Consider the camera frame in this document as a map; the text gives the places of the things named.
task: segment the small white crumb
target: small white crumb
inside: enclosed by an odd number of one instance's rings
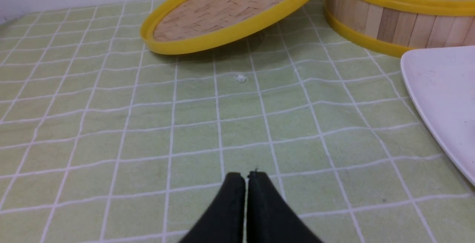
[[[236,81],[240,82],[240,83],[243,83],[245,82],[248,78],[244,75],[237,75],[236,77]]]

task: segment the white plate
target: white plate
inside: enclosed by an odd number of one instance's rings
[[[475,46],[411,50],[401,70],[432,135],[475,185]]]

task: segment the yellow rim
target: yellow rim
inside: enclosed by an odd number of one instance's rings
[[[410,47],[383,42],[356,32],[345,26],[343,23],[339,22],[333,15],[331,15],[331,13],[327,10],[326,5],[324,7],[325,19],[327,20],[328,25],[334,29],[335,32],[338,32],[339,35],[361,47],[397,58],[400,58],[405,52],[413,50],[413,48]]]
[[[140,28],[140,36],[147,47],[155,53],[166,55],[187,54],[218,47],[252,35],[285,18],[309,0],[284,0],[268,10],[236,25],[194,38],[171,42],[158,42],[153,31],[170,11],[186,0],[167,0],[153,11]]]
[[[399,11],[440,16],[474,16],[475,0],[363,0]]]

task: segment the bamboo steamer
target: bamboo steamer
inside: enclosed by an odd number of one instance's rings
[[[340,35],[400,57],[412,49],[475,45],[475,0],[325,0]]]

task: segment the woven bamboo surface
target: woven bamboo surface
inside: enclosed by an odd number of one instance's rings
[[[160,42],[183,40],[229,27],[255,16],[283,0],[187,0],[156,26]]]

